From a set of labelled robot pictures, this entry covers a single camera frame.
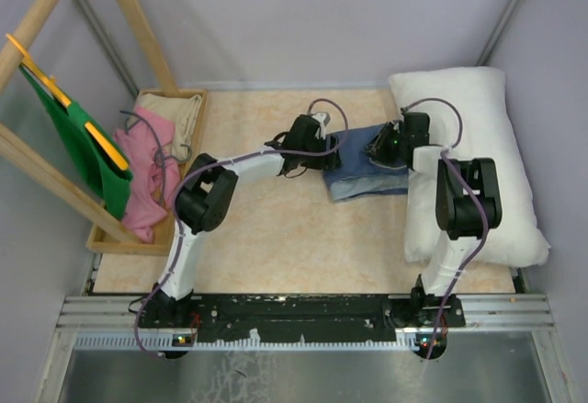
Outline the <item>green shirt on hanger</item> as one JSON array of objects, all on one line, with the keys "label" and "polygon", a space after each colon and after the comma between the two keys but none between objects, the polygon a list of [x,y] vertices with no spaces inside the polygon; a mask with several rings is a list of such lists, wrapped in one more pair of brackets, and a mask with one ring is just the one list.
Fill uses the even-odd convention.
[{"label": "green shirt on hanger", "polygon": [[69,113],[65,113],[60,102],[40,85],[27,68],[21,66],[19,70],[45,107],[77,172],[95,195],[104,201],[107,212],[118,220],[123,219],[130,199],[132,171],[121,171],[95,144],[84,129],[84,123],[92,121],[109,140],[113,139],[77,102],[73,101]]}]

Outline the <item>wooden clothes rack frame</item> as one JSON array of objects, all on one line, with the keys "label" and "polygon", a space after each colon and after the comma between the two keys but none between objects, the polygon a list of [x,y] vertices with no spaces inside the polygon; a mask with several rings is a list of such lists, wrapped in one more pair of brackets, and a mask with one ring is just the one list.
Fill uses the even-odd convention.
[{"label": "wooden clothes rack frame", "polygon": [[[9,41],[1,49],[1,88],[5,89],[20,65],[27,65],[40,81],[62,103],[70,99],[56,83],[34,63],[28,49],[40,34],[53,9],[60,0],[34,0],[23,16],[16,30],[8,35]],[[175,78],[164,57],[161,46],[145,15],[139,0],[116,0],[126,18],[135,39],[153,69],[153,73],[164,95],[179,97],[180,92]],[[27,145],[6,126],[1,127],[1,156],[23,171],[41,186],[48,189],[62,201],[97,224],[112,238],[123,243],[138,243],[140,240],[129,232],[117,219],[111,216],[82,189],[60,173],[49,162]]]}]

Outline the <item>light blue pillowcase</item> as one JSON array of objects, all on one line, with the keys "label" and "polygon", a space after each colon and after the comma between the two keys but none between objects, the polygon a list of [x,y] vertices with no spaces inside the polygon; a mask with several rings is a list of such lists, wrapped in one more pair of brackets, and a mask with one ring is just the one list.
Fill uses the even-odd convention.
[{"label": "light blue pillowcase", "polygon": [[403,196],[408,194],[408,169],[391,169],[373,163],[365,147],[384,127],[383,124],[350,129],[339,148],[341,166],[323,171],[322,178],[334,203],[363,196]]}]

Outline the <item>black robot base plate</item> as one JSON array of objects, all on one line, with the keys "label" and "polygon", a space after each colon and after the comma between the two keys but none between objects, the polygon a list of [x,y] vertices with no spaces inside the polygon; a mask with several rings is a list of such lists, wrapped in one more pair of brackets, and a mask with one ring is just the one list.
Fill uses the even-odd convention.
[{"label": "black robot base plate", "polygon": [[157,293],[141,311],[140,329],[188,329],[204,342],[263,343],[395,341],[406,328],[462,328],[459,299],[421,294],[246,295]]}]

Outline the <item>yellow plastic hanger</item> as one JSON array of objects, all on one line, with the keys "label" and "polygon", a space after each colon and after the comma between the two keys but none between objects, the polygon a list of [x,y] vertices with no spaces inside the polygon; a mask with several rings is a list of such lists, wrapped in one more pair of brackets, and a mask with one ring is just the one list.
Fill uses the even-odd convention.
[{"label": "yellow plastic hanger", "polygon": [[[56,98],[63,107],[65,113],[69,113],[69,107],[72,105],[70,97],[56,84],[52,76],[47,76],[44,71],[33,61],[28,51],[20,44],[20,42],[11,34],[6,33],[6,38],[17,48],[23,55],[21,63],[41,82]],[[130,166],[126,158],[115,147],[115,143],[109,140],[92,121],[84,123],[84,129],[94,139],[95,144],[106,154],[106,156],[121,170],[127,171]]]}]

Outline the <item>pink garment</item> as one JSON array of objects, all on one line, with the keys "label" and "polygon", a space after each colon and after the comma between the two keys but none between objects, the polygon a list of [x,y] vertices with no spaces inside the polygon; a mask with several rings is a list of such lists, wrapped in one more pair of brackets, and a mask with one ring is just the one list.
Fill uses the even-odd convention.
[{"label": "pink garment", "polygon": [[130,123],[127,129],[115,131],[115,142],[126,154],[132,172],[121,223],[142,242],[151,244],[153,228],[167,217],[180,179],[178,163],[162,157],[174,138],[175,124],[142,106],[134,107]]}]

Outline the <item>grey hanger in tray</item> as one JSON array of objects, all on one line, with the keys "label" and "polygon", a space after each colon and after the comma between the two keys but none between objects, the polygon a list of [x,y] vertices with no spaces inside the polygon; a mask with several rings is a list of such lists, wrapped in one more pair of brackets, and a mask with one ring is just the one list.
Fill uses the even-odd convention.
[{"label": "grey hanger in tray", "polygon": [[182,166],[188,162],[180,163],[167,155],[149,120],[135,109],[121,114],[126,119],[123,128],[116,130],[115,141],[129,159],[135,178],[178,181]]}]

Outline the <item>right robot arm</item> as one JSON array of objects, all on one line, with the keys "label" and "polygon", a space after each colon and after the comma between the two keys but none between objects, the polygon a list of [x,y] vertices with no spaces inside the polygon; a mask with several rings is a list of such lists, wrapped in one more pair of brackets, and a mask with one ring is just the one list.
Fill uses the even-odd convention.
[{"label": "right robot arm", "polygon": [[431,142],[430,123],[423,112],[404,111],[403,119],[385,124],[364,152],[375,164],[412,171],[433,159],[435,223],[441,234],[430,263],[411,290],[411,313],[404,317],[419,326],[459,326],[455,313],[460,306],[453,290],[489,231],[500,225],[503,210],[494,160],[451,159],[452,146]]}]

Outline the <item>aluminium frame rail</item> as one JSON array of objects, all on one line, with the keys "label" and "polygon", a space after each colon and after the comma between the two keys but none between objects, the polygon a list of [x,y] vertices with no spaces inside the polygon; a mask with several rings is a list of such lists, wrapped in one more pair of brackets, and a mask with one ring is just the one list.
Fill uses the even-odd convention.
[{"label": "aluminium frame rail", "polygon": [[488,66],[525,0],[508,0],[483,46],[476,66]]}]

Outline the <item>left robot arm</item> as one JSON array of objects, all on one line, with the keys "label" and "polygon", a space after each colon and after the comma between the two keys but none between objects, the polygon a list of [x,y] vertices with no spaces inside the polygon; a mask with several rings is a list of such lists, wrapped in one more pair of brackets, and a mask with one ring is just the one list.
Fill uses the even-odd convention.
[{"label": "left robot arm", "polygon": [[298,116],[290,130],[253,152],[225,159],[202,153],[175,190],[175,234],[166,265],[142,306],[178,327],[191,315],[190,297],[198,257],[206,238],[225,220],[236,189],[303,167],[333,170],[348,138],[345,126],[337,137],[326,133],[325,112]]}]

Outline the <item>beige cloth in tray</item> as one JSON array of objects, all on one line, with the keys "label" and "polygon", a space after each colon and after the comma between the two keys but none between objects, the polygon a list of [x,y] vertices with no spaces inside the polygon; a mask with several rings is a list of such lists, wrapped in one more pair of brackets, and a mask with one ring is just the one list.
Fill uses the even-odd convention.
[{"label": "beige cloth in tray", "polygon": [[192,156],[201,105],[200,95],[181,98],[144,94],[136,100],[135,111],[149,120],[166,154],[184,163]]}]

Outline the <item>wooden tray box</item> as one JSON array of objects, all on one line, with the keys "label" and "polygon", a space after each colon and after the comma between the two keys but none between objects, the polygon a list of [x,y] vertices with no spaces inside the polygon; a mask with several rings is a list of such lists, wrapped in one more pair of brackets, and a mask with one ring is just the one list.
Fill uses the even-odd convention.
[{"label": "wooden tray box", "polygon": [[198,154],[207,93],[140,91],[115,140],[130,154],[134,179],[122,225],[137,242],[119,242],[93,225],[86,246],[94,252],[165,256],[174,234],[172,194]]}]

